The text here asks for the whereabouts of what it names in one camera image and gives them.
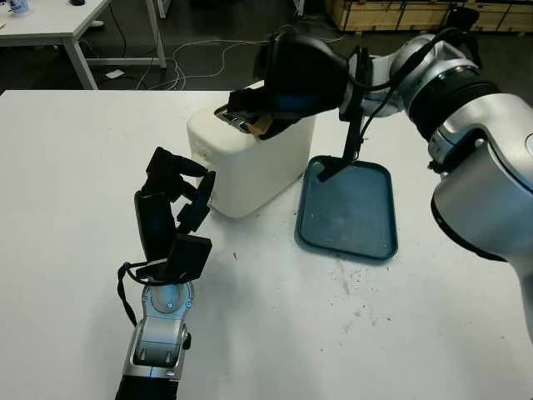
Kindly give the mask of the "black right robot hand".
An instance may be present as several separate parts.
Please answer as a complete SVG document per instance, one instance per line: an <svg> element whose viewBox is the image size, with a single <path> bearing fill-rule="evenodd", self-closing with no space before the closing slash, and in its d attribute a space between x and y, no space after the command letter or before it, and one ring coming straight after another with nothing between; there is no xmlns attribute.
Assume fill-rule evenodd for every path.
<svg viewBox="0 0 533 400"><path fill-rule="evenodd" d="M266 120L262 140L338 108L348 86L346 60L325 42L294 32L277 34L262 45L254 74L262 86L231 92L227 111L253 127Z"/></svg>

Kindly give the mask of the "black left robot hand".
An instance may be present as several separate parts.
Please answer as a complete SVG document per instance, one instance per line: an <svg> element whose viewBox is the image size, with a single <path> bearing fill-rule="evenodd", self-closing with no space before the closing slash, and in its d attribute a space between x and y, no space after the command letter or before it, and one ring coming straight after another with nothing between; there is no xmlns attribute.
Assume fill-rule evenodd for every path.
<svg viewBox="0 0 533 400"><path fill-rule="evenodd" d="M146 173L134 205L143 251L151 262L167 257L176 234L200 227L210 211L216 173L162 147L154 151Z"/></svg>

